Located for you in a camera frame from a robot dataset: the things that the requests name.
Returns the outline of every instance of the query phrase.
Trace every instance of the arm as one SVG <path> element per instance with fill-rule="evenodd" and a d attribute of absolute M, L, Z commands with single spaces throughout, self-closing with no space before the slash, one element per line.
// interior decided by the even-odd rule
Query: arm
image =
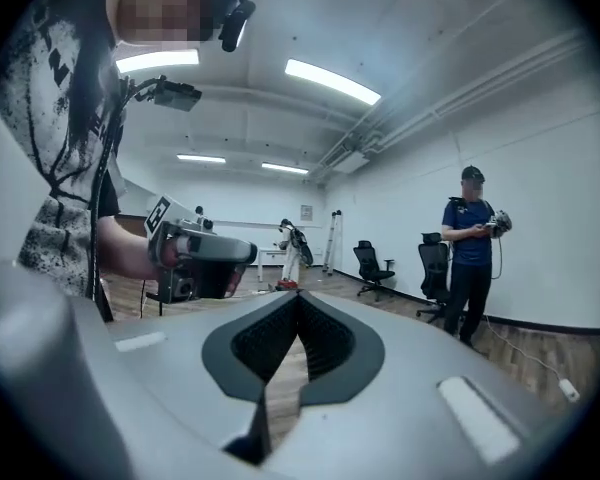
<path fill-rule="evenodd" d="M 457 242 L 458 240 L 464 240 L 472 236 L 476 236 L 475 226 L 469 229 L 453 229 L 451 226 L 442 226 L 442 239 L 446 242 Z"/>
<path fill-rule="evenodd" d="M 129 233 L 113 217 L 98 219 L 98 255 L 105 270 L 131 279 L 158 279 L 158 268 L 149 260 L 148 244 L 146 238 Z M 162 260 L 176 265 L 173 245 L 165 249 Z"/>

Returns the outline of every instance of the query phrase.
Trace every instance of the black pants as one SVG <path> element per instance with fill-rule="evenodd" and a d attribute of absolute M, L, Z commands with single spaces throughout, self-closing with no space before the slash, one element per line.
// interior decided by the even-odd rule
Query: black pants
<path fill-rule="evenodd" d="M 451 267 L 451 298 L 447 306 L 444 330 L 455 334 L 458 320 L 469 301 L 469 312 L 460 329 L 460 339 L 469 341 L 484 314 L 484 306 L 491 287 L 491 263 L 476 267 L 453 263 Z"/>

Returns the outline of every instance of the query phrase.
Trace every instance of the black office chair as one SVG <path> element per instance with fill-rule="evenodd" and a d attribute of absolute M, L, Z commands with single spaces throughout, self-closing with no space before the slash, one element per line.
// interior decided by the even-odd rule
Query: black office chair
<path fill-rule="evenodd" d="M 396 275 L 395 272 L 389 270 L 389 264 L 393 260 L 384 260 L 387 262 L 387 270 L 380 270 L 376 260 L 376 250 L 368 240 L 360 240 L 358 247 L 353 248 L 353 252 L 360 262 L 360 277 L 369 283 L 358 292 L 358 297 L 365 292 L 375 291 L 376 302 L 378 302 L 380 300 L 380 290 L 384 288 L 381 281 Z"/>
<path fill-rule="evenodd" d="M 416 316 L 432 315 L 428 324 L 444 318 L 450 293 L 447 290 L 447 272 L 449 271 L 449 247 L 441 242 L 440 233 L 422 233 L 422 243 L 418 245 L 418 252 L 424 267 L 424 281 L 420 286 L 422 293 L 428 300 L 434 300 L 431 309 L 421 309 Z"/>

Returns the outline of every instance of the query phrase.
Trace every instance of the handheld controller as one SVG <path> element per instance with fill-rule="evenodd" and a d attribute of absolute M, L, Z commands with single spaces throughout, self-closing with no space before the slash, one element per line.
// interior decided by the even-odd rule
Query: handheld controller
<path fill-rule="evenodd" d="M 500 238 L 507 231 L 511 231 L 513 224 L 507 212 L 498 210 L 495 215 L 491 216 L 485 227 L 490 228 L 492 238 Z"/>
<path fill-rule="evenodd" d="M 158 293 L 149 295 L 164 304 L 199 298 L 232 297 L 258 248 L 249 242 L 218 236 L 208 226 L 189 218 L 193 213 L 162 196 L 145 220 L 149 258 L 160 270 Z M 164 265 L 162 252 L 175 243 L 178 263 Z"/>

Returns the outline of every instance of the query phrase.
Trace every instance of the white wall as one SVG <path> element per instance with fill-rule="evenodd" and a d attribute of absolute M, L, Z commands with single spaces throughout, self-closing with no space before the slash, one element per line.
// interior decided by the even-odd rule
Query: white wall
<path fill-rule="evenodd" d="M 327 189 L 344 226 L 335 266 L 358 275 L 366 239 L 394 258 L 397 290 L 422 296 L 417 252 L 438 231 L 460 172 L 478 166 L 485 199 L 506 210 L 504 271 L 486 313 L 600 328 L 600 71 L 562 61 L 405 139 Z M 494 269 L 499 255 L 494 242 Z"/>
<path fill-rule="evenodd" d="M 127 131 L 125 130 L 123 141 L 127 137 L 126 133 Z M 151 157 L 146 158 L 146 156 L 146 151 L 143 157 L 131 148 L 126 147 L 125 143 L 122 142 L 117 157 L 118 168 L 127 181 L 157 194 L 161 190 L 161 180 L 156 174 L 155 169 L 153 169 Z"/>
<path fill-rule="evenodd" d="M 120 213 L 125 215 L 138 215 L 141 217 L 149 215 L 150 208 L 147 203 L 155 196 L 155 194 L 128 180 L 125 181 L 125 185 L 127 191 L 120 199 L 118 199 Z"/>
<path fill-rule="evenodd" d="M 274 248 L 273 242 L 280 239 L 278 225 L 287 218 L 306 235 L 314 262 L 322 263 L 325 193 L 314 185 L 209 172 L 164 179 L 163 186 L 164 193 L 183 206 L 193 210 L 201 205 L 214 221 L 216 233 L 247 240 L 259 248 Z M 313 221 L 300 220 L 301 205 L 313 206 Z M 281 256 L 264 261 L 280 263 Z"/>

